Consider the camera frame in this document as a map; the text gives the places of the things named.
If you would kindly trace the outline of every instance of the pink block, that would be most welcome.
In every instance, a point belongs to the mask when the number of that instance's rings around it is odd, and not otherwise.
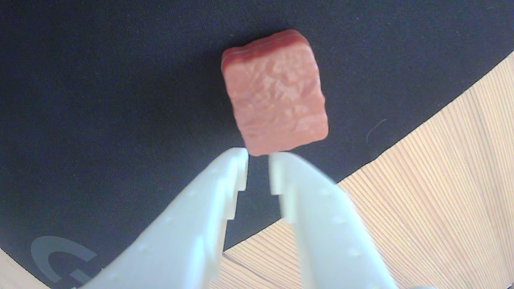
[[[327,136],[318,65],[298,31],[225,50],[222,72],[249,154],[286,151]]]

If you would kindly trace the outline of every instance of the black fabric surface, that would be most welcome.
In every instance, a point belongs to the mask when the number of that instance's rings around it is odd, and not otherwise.
[[[0,9],[0,247],[52,288],[80,286],[76,269],[97,274],[211,160],[244,145],[225,49],[289,28],[309,40],[330,132],[293,152],[335,181],[514,49],[513,1],[129,3]],[[280,217],[267,157],[249,165],[225,248]],[[50,255],[54,282],[32,257],[41,236],[96,255]]]

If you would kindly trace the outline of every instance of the black mat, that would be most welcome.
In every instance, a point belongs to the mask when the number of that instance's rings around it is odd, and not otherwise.
[[[0,9],[0,247],[52,288],[94,276],[211,160],[243,145],[224,49],[288,28],[306,36],[330,133],[294,152],[336,181],[514,49],[513,1],[109,3]],[[279,217],[267,157],[252,157],[225,247]],[[53,237],[31,253],[42,236]],[[72,253],[50,256],[58,278],[33,260],[55,250]]]

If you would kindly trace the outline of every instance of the textured top surface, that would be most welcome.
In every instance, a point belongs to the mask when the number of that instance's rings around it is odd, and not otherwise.
[[[251,155],[290,150],[327,136],[318,66],[299,32],[286,30],[226,50],[222,71]]]

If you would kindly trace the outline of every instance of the meat cube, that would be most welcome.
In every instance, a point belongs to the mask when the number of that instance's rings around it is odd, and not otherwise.
[[[249,154],[290,150],[327,136],[318,65],[298,31],[225,50],[222,72]]]

